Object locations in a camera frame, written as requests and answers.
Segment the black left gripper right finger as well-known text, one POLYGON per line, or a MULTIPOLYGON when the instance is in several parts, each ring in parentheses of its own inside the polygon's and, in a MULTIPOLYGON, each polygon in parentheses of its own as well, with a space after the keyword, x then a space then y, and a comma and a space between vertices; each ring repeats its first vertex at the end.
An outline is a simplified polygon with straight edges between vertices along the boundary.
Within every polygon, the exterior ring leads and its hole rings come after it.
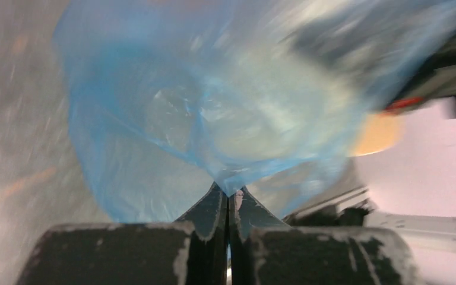
POLYGON ((282 221, 246 189, 229 199, 232 284, 420 284, 409 246, 368 227, 371 209, 328 201, 282 221))

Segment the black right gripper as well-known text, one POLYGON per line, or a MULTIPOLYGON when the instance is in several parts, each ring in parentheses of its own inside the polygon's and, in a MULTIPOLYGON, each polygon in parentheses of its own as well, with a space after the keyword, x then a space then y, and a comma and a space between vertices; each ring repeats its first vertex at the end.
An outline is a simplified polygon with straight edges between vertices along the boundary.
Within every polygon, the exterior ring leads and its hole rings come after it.
POLYGON ((290 48, 365 109, 422 104, 456 82, 456 15, 331 17, 294 30, 290 48))

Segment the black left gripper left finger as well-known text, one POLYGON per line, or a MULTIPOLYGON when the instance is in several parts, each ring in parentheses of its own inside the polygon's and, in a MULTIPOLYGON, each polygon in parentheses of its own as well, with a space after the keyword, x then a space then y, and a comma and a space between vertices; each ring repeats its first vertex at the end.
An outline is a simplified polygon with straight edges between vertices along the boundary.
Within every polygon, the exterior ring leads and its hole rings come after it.
POLYGON ((61 224, 18 284, 224 284, 227 197, 218 185, 171 223, 61 224))

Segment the beige plastic trash bin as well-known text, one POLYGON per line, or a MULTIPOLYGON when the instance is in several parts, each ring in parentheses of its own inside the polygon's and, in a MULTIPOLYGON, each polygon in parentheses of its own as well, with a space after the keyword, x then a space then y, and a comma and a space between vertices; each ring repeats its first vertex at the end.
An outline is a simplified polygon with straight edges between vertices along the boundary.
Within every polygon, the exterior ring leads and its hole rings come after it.
POLYGON ((394 146, 402 136, 403 120, 393 113, 374 113, 367 117, 356 143, 352 157, 378 153, 394 146))

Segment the blue plastic trash bag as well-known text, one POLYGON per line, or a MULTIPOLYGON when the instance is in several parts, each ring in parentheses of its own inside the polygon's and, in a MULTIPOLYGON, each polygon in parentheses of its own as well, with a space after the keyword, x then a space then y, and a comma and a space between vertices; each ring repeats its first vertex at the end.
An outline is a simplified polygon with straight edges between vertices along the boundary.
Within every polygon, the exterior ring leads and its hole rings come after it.
POLYGON ((53 39, 84 177, 133 223, 213 182, 290 214, 455 33, 456 1, 72 1, 53 39))

